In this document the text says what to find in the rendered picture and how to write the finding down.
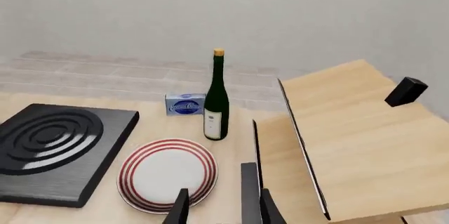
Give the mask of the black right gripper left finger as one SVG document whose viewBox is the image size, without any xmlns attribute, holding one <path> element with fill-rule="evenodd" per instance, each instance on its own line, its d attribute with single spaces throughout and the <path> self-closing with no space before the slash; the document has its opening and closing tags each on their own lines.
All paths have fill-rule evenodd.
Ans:
<svg viewBox="0 0 449 224">
<path fill-rule="evenodd" d="M 187 188 L 182 188 L 163 224 L 187 224 L 188 215 L 189 191 Z"/>
</svg>

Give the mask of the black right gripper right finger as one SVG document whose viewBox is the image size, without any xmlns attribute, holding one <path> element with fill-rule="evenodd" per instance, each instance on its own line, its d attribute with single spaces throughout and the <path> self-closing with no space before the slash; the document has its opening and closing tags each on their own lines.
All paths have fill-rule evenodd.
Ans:
<svg viewBox="0 0 449 224">
<path fill-rule="evenodd" d="M 267 188 L 261 190 L 260 215 L 262 224 L 287 224 Z"/>
</svg>

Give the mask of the flat black stove plate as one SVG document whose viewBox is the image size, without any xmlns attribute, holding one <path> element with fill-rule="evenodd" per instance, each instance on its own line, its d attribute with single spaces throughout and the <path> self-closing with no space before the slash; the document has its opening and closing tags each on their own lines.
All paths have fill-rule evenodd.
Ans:
<svg viewBox="0 0 449 224">
<path fill-rule="evenodd" d="M 140 114 L 32 103 L 0 124 L 0 202 L 81 208 Z"/>
</svg>

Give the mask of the black upright bar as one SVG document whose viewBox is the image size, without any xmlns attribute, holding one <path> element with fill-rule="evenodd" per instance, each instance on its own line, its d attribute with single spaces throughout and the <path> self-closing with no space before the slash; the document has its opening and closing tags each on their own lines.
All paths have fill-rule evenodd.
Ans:
<svg viewBox="0 0 449 224">
<path fill-rule="evenodd" d="M 257 164 L 241 164 L 241 223 L 262 224 Z"/>
</svg>

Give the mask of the white plate with red rings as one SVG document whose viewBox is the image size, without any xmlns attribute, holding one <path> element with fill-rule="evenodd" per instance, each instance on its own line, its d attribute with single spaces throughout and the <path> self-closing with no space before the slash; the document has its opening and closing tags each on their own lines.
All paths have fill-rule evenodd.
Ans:
<svg viewBox="0 0 449 224">
<path fill-rule="evenodd" d="M 123 162 L 116 179 L 121 198 L 145 213 L 167 214 L 181 189 L 196 206 L 213 190 L 218 163 L 200 143 L 160 139 L 142 145 Z"/>
</svg>

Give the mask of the blue cream cheese box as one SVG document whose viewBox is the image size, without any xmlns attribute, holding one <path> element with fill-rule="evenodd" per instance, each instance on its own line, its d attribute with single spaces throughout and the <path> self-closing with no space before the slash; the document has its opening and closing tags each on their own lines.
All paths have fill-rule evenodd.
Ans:
<svg viewBox="0 0 449 224">
<path fill-rule="evenodd" d="M 166 94 L 164 97 L 166 115 L 191 116 L 203 114 L 205 98 L 205 93 Z"/>
</svg>

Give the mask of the dark green wine bottle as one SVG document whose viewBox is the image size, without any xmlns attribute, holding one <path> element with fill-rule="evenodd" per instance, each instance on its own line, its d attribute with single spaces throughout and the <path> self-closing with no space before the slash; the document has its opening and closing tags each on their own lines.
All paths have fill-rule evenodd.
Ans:
<svg viewBox="0 0 449 224">
<path fill-rule="evenodd" d="M 203 134 L 219 141 L 227 137 L 229 128 L 229 98 L 224 84 L 223 48 L 213 51 L 213 78 L 206 94 L 203 113 Z"/>
</svg>

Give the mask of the pale wooden cabinet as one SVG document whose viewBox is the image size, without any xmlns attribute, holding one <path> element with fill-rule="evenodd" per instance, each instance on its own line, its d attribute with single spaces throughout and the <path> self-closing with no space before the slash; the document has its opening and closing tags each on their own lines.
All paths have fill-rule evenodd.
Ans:
<svg viewBox="0 0 449 224">
<path fill-rule="evenodd" d="M 279 80 L 257 122 L 263 183 L 287 224 L 449 224 L 449 122 L 363 60 Z"/>
</svg>

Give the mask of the small black block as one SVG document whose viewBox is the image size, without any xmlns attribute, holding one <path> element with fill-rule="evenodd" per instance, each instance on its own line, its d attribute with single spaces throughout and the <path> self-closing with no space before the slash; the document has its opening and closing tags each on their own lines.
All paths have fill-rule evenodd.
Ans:
<svg viewBox="0 0 449 224">
<path fill-rule="evenodd" d="M 404 77 L 384 101 L 390 107 L 413 103 L 427 88 L 427 84 L 416 78 Z"/>
</svg>

